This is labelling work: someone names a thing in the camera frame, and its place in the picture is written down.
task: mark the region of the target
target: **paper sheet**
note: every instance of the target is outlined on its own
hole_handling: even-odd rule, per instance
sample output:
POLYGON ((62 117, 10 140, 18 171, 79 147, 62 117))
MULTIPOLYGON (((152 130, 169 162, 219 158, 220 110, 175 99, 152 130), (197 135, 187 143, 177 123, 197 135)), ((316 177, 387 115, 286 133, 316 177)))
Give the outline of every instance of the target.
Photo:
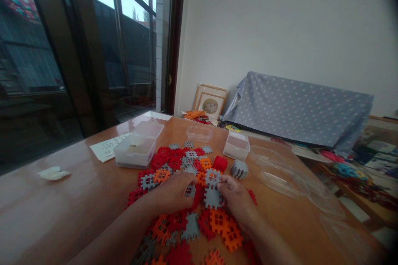
POLYGON ((106 162, 115 157, 113 149, 129 135, 131 135, 131 132, 91 145, 90 148, 101 162, 106 162))

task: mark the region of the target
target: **plastic storage box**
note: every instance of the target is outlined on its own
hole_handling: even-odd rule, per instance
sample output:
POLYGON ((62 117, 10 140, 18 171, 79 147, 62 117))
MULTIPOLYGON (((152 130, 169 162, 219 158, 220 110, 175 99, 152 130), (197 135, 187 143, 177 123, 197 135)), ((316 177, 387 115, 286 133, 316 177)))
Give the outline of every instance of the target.
POLYGON ((249 152, 249 138, 245 135, 230 131, 223 154, 236 160, 245 161, 249 152))
POLYGON ((187 138, 189 141, 208 143, 213 137, 213 132, 210 128, 200 126, 188 126, 187 138))
POLYGON ((259 174, 260 181, 269 188, 297 199, 299 195, 308 196, 309 191, 304 181, 295 173, 284 168, 263 165, 259 174))
POLYGON ((141 122, 114 148, 116 165, 126 168, 146 169, 155 155, 156 139, 164 128, 155 120, 141 122))

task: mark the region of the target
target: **orange object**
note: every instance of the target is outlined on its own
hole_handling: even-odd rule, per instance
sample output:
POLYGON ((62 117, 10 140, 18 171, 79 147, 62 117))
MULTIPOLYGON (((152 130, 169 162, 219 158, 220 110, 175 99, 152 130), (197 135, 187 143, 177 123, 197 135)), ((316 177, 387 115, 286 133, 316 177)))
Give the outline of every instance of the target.
POLYGON ((152 238, 154 238, 163 246, 166 244, 166 241, 171 237, 171 232, 166 225, 167 214, 162 214, 159 216, 155 225, 152 227, 152 238))
POLYGON ((211 251, 205 259, 206 265, 224 265, 224 258, 221 257, 220 252, 216 249, 211 251))
POLYGON ((199 185, 206 187, 206 173, 204 172, 198 172, 198 175, 196 176, 196 178, 198 179, 198 183, 199 185))
POLYGON ((221 235, 229 231, 228 215, 224 209, 210 209, 210 227, 214 233, 221 235))
POLYGON ((186 114, 183 114, 186 119, 195 119, 201 116, 205 116, 206 113, 203 111, 187 111, 186 114))
POLYGON ((166 261, 164 261, 164 256, 160 255, 159 256, 159 260, 156 261, 156 259, 152 259, 152 262, 149 263, 145 263, 145 265, 167 265, 166 261))
POLYGON ((163 181, 167 180, 170 177, 170 171, 169 170, 162 170, 158 169, 156 170, 153 180, 156 183, 162 183, 163 181))
POLYGON ((202 165, 202 168, 204 169, 204 170, 207 170, 207 169, 210 169, 213 165, 211 164, 211 160, 208 158, 208 157, 206 157, 206 158, 204 158, 204 159, 201 159, 200 160, 200 164, 202 165))
POLYGON ((230 252, 237 250, 242 246, 243 237, 238 228, 238 223, 230 218, 228 221, 229 229, 224 230, 221 235, 224 238, 224 244, 230 252))

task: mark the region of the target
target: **framed picture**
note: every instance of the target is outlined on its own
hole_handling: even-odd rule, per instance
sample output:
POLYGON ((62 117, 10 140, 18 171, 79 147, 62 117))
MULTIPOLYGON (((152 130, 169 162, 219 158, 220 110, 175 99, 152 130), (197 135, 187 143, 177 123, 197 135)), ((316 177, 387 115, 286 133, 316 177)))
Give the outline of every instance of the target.
POLYGON ((204 111, 206 116, 218 120, 225 104, 225 97, 202 92, 199 98, 197 111, 204 111))
POLYGON ((210 93, 210 94, 218 95, 218 96, 221 96, 221 97, 223 97, 225 99, 227 99, 227 94, 228 94, 228 91, 226 91, 223 88, 218 88, 218 87, 214 87, 214 86, 201 84, 196 89, 195 101, 194 101, 194 105, 192 107, 193 111, 197 111, 198 110, 199 99, 200 99, 200 96, 201 96, 202 92, 207 92, 207 93, 210 93))

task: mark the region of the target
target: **wooden frame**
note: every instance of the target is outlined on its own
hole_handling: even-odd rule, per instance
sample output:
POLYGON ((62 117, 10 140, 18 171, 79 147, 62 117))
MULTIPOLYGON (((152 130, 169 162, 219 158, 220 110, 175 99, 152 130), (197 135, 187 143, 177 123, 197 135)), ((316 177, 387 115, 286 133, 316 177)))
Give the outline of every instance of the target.
POLYGON ((218 119, 218 118, 220 117, 220 114, 221 114, 223 108, 224 108, 226 98, 225 98, 225 97, 222 97, 222 96, 219 96, 219 95, 207 93, 207 92, 202 92, 202 93, 200 94, 200 98, 199 98, 199 101, 198 101, 198 105, 197 105, 196 111, 199 111, 200 103, 201 103, 201 101, 202 101, 202 96, 203 96, 203 94, 206 94, 206 95, 210 95, 210 96, 214 96, 214 97, 218 97, 218 98, 223 99, 223 105, 221 106, 220 113, 219 113, 218 116, 216 117, 216 118, 218 119))
POLYGON ((225 103, 225 101, 227 100, 228 91, 227 91, 226 89, 218 88, 218 87, 214 87, 214 86, 210 86, 210 85, 206 85, 206 84, 200 84, 200 85, 197 87, 197 89, 196 89, 195 100, 194 100, 194 104, 193 104, 193 106, 192 106, 192 110, 193 110, 193 111, 197 111, 197 106, 198 106, 198 95, 199 95, 199 89, 200 89, 200 87, 212 88, 212 89, 215 89, 215 90, 224 91, 225 94, 226 94, 225 97, 224 97, 224 103, 225 103))

